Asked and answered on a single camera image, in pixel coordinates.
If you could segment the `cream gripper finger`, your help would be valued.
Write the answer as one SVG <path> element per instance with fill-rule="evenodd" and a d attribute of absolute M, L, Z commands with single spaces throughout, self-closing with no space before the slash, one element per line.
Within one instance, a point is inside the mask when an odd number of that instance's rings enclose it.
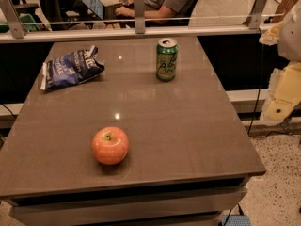
<path fill-rule="evenodd" d="M 260 120 L 284 121 L 300 103 L 301 63 L 291 61 L 284 69 L 274 69 L 271 73 Z"/>
<path fill-rule="evenodd" d="M 279 37 L 279 30 L 281 28 L 282 22 L 279 22 L 269 28 L 264 34 L 261 35 L 259 42 L 263 45 L 276 45 Z"/>

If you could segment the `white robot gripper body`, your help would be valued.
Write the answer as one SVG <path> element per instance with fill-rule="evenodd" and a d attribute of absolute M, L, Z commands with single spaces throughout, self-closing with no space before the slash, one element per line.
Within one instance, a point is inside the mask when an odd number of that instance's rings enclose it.
<path fill-rule="evenodd" d="M 290 61 L 301 61 L 301 0 L 298 0 L 282 21 L 278 53 Z"/>

